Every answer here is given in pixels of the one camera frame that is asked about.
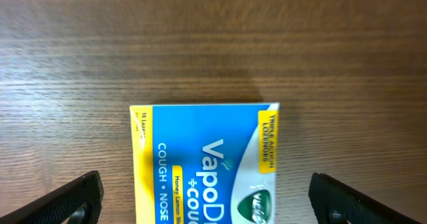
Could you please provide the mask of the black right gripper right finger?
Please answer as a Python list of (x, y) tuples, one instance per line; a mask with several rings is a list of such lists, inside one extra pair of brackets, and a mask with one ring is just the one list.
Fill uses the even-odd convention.
[(420, 224), (324, 173), (312, 174), (308, 196), (319, 224)]

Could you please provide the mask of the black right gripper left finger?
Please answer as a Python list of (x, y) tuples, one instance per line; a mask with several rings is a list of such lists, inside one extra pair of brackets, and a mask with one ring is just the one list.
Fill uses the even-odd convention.
[(2, 223), (98, 222), (103, 200), (98, 171), (90, 171), (1, 218)]

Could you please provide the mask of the blue VapoDrops lozenge box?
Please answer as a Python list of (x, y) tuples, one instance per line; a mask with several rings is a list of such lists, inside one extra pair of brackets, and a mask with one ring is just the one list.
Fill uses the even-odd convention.
[(133, 105), (138, 223), (273, 223), (278, 103)]

